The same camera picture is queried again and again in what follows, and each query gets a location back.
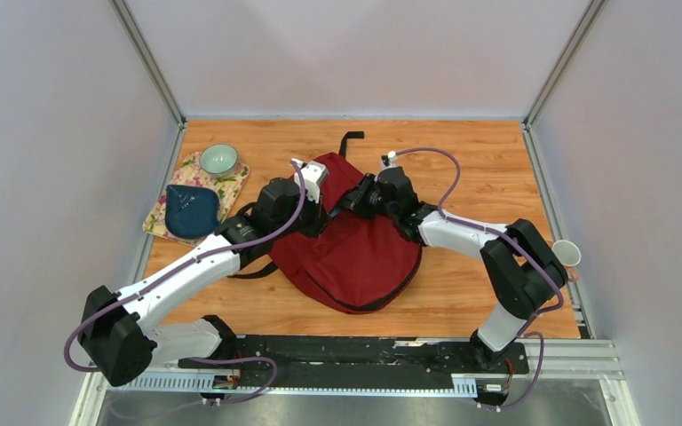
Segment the red backpack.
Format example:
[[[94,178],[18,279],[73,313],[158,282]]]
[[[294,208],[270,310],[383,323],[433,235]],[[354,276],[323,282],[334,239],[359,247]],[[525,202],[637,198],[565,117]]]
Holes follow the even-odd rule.
[[[369,189],[375,179],[346,159],[347,143],[363,139],[348,131],[335,153],[317,157],[329,176],[321,185],[329,224],[317,238],[292,233],[274,242],[271,261],[243,274],[245,280],[280,271],[303,294],[332,309],[350,314],[379,311],[413,280],[423,249],[406,241],[393,221],[378,213],[360,213],[354,190]]]

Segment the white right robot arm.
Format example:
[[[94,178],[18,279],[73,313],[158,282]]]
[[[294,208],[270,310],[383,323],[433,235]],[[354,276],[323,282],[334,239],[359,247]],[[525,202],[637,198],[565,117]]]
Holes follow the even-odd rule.
[[[483,263],[497,304],[470,338],[472,363],[481,371],[494,371],[505,362],[508,346],[547,302],[563,301],[561,289],[570,280],[567,268],[526,219],[499,225],[450,216],[420,200],[401,167],[367,174],[339,206],[358,217],[391,219],[406,241]]]

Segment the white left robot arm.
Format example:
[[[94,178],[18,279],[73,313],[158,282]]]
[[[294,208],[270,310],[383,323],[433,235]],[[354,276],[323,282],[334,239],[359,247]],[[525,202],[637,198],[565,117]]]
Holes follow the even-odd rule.
[[[229,217],[161,271],[116,292],[94,289],[80,325],[64,344],[67,366],[99,372],[109,384],[121,386],[168,361],[204,358],[215,368],[230,365],[235,343],[209,319],[173,325],[163,320],[213,282],[267,255],[281,237],[318,235],[327,213],[321,182],[304,171],[275,178],[262,188],[249,214]]]

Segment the floral tray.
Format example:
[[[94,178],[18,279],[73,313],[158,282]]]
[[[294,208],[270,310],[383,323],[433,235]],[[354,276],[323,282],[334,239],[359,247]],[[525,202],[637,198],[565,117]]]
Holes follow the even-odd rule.
[[[223,221],[228,217],[231,208],[236,203],[240,192],[245,186],[250,175],[250,167],[246,163],[238,162],[234,171],[229,172],[223,177],[213,177],[201,167],[201,155],[202,152],[193,152],[186,156],[180,167],[173,172],[169,185],[187,185],[212,190],[217,194],[219,200],[217,218],[219,221]],[[197,246],[204,240],[203,237],[183,239],[175,236],[166,227],[164,223],[166,198],[165,191],[163,191],[143,222],[142,229],[146,233],[159,238],[192,247]]]

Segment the light green ceramic bowl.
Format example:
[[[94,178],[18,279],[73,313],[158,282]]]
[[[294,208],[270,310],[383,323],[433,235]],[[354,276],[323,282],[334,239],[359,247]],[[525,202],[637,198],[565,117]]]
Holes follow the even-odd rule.
[[[239,163],[237,150],[228,144],[216,144],[205,149],[200,156],[202,170],[215,178],[231,174]]]

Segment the dark blue leaf plate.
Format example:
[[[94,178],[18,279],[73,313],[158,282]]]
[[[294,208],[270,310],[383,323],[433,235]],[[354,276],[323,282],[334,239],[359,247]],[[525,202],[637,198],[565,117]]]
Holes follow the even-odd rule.
[[[174,236],[193,240],[207,236],[220,225],[220,202],[213,190],[190,185],[168,185],[165,195],[164,223]]]

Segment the orange white mug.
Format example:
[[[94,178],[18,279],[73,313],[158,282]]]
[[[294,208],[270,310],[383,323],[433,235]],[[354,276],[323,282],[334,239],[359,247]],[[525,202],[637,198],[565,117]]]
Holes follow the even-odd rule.
[[[580,275],[576,267],[581,263],[581,250],[569,240],[556,240],[551,244],[555,257],[564,266],[571,282],[579,281]]]

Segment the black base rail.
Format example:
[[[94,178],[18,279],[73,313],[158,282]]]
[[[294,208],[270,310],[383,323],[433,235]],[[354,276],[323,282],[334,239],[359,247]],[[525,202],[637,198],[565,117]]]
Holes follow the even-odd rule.
[[[470,341],[414,337],[237,335],[219,317],[207,318],[224,341],[212,354],[221,367],[234,366],[239,386],[356,390],[444,390],[454,374],[528,373],[523,344],[489,356]]]

